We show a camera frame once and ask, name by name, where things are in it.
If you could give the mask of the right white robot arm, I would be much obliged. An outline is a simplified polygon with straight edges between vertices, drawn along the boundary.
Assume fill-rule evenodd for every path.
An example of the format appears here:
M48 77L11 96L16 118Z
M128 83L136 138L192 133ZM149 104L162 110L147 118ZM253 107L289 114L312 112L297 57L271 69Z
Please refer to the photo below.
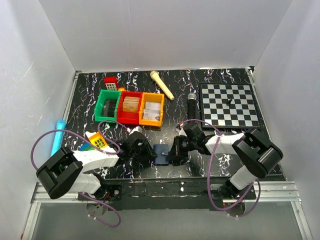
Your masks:
M182 164L191 151L210 156L216 153L237 155L242 167L237 170L214 195L237 199L245 188L264 179L284 157L282 151L255 127L234 135L205 135L195 121L186 121L179 127L179 135L173 140L166 160Z

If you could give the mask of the blue leather card holder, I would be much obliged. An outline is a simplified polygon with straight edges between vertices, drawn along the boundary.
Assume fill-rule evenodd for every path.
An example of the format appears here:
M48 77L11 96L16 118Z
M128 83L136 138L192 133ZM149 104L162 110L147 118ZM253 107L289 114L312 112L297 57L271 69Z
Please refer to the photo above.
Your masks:
M169 162L167 161L167 156L169 153L169 146L167 144L154 144L153 150L157 154L153 164L155 166L168 166Z

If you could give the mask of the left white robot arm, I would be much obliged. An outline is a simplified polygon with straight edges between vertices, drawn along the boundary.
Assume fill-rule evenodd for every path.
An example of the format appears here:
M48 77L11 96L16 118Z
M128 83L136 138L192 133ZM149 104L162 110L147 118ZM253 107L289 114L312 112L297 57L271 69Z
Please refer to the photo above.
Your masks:
M111 141L103 148L72 151L61 147L44 164L36 167L36 176L51 199L58 199L68 192L87 193L95 200L110 195L112 190L105 179L92 170L111 168L132 160L140 163L157 157L147 138L133 131L126 140Z

